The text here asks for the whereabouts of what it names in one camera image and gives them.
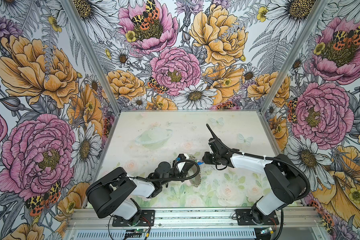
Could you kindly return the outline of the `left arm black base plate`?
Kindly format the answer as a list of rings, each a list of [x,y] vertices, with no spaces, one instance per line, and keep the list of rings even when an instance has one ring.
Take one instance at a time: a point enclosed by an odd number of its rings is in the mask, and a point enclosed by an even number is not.
[[[113,227],[152,227],[155,221],[155,210],[138,211],[131,219],[126,220],[122,217],[113,217]]]

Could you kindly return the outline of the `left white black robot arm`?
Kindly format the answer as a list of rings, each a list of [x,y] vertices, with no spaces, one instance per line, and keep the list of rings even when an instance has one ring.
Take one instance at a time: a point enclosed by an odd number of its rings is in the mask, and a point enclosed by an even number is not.
[[[200,173],[200,165],[179,155],[172,163],[161,162],[148,177],[132,177],[118,167],[91,184],[86,190],[88,202],[98,218],[111,217],[128,226],[150,222],[132,196],[155,198],[170,182],[184,182]]]

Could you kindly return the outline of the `left aluminium corner post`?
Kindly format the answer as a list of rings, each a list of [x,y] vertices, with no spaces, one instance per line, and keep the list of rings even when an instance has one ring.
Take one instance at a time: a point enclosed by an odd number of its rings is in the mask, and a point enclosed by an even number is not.
[[[105,94],[108,97],[108,100],[110,102],[111,107],[113,108],[114,113],[118,117],[121,113],[121,108],[114,96],[114,93],[110,87],[108,80],[106,79],[106,74],[99,62],[99,59],[91,43],[91,40],[86,35],[86,30],[83,24],[81,23],[80,16],[75,8],[73,1],[63,1],[62,6],[68,15],[68,19],[70,20],[72,27],[75,30],[77,39],[82,44],[83,49],[105,91]]]

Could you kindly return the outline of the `right aluminium corner post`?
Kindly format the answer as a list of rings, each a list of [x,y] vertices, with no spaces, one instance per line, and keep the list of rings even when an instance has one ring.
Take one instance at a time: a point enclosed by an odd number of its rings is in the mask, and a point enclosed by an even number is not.
[[[278,93],[278,89],[281,87],[282,83],[284,82],[285,77],[287,76],[293,61],[298,56],[300,49],[303,47],[304,42],[308,39],[309,35],[311,34],[312,30],[317,25],[317,22],[324,12],[324,9],[327,5],[328,1],[316,1],[311,13],[309,14],[307,21],[304,23],[302,31],[297,35],[296,41],[292,45],[291,50],[288,52],[285,62],[283,63],[281,69],[278,72],[277,78],[273,85],[270,88],[269,93],[264,99],[264,102],[261,105],[261,108],[258,112],[262,115],[265,114],[266,109],[273,101],[274,97]]]

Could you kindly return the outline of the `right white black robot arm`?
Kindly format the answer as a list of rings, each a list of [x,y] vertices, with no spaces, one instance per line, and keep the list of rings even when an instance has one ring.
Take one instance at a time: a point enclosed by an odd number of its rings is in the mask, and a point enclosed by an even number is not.
[[[258,156],[231,149],[226,146],[206,124],[212,137],[209,139],[209,152],[205,152],[203,162],[215,166],[216,170],[226,168],[246,169],[266,177],[271,187],[247,213],[249,221],[254,225],[263,225],[266,219],[276,211],[300,200],[311,190],[309,178],[284,154],[276,157]]]

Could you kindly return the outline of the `aluminium corner post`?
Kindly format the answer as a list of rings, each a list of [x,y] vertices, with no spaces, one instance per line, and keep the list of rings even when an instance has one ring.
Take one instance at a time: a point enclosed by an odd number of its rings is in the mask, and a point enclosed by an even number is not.
[[[317,22],[324,12],[324,9],[327,5],[328,1],[316,1],[311,13],[309,14],[307,21],[304,23],[302,31],[297,35],[296,41],[292,45],[291,50],[288,52],[285,62],[283,63],[281,69],[278,72],[277,78],[273,85],[270,88],[269,93],[264,99],[264,102],[261,105],[261,108],[258,112],[262,115],[265,114],[266,109],[273,101],[274,97],[278,93],[278,89],[281,87],[282,83],[284,82],[285,77],[287,76],[293,61],[298,56],[300,49],[303,47],[304,42],[308,39],[309,35],[311,34],[312,30],[317,25]]]
[[[106,74],[99,62],[99,59],[91,43],[91,40],[86,35],[86,30],[83,24],[81,23],[80,16],[75,8],[73,1],[63,1],[62,6],[68,15],[68,19],[70,20],[72,27],[75,30],[77,39],[82,44],[83,49],[105,91],[105,94],[108,97],[108,100],[110,102],[111,107],[113,108],[114,113],[118,117],[121,113],[121,108],[114,96],[114,93],[110,87],[108,80],[106,79]]]

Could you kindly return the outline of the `aluminium front rail frame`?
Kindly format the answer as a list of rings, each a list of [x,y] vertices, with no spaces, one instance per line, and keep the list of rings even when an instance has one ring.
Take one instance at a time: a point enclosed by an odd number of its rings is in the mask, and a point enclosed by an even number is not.
[[[147,209],[135,226],[99,219],[93,209],[73,214],[66,240],[329,240],[312,207],[287,207],[263,225],[250,225],[238,208]]]

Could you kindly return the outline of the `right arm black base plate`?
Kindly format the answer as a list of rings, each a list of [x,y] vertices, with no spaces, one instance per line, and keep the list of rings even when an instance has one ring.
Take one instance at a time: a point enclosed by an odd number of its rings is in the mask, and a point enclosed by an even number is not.
[[[275,211],[270,215],[264,215],[252,209],[236,209],[233,218],[239,226],[274,226],[279,224]]]

